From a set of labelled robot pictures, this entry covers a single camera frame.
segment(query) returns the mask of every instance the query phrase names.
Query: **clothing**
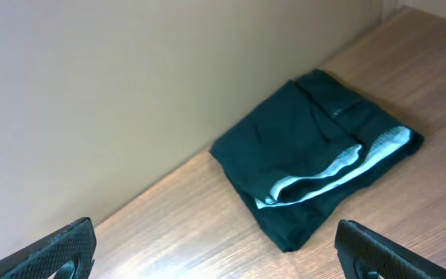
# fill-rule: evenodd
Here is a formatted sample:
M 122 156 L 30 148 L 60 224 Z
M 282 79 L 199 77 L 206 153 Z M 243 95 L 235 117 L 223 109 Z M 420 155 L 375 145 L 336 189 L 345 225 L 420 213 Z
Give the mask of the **clothing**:
M 300 249 L 344 198 L 423 141 L 315 70 L 258 105 L 216 140 L 211 154 L 262 230 L 286 252 Z

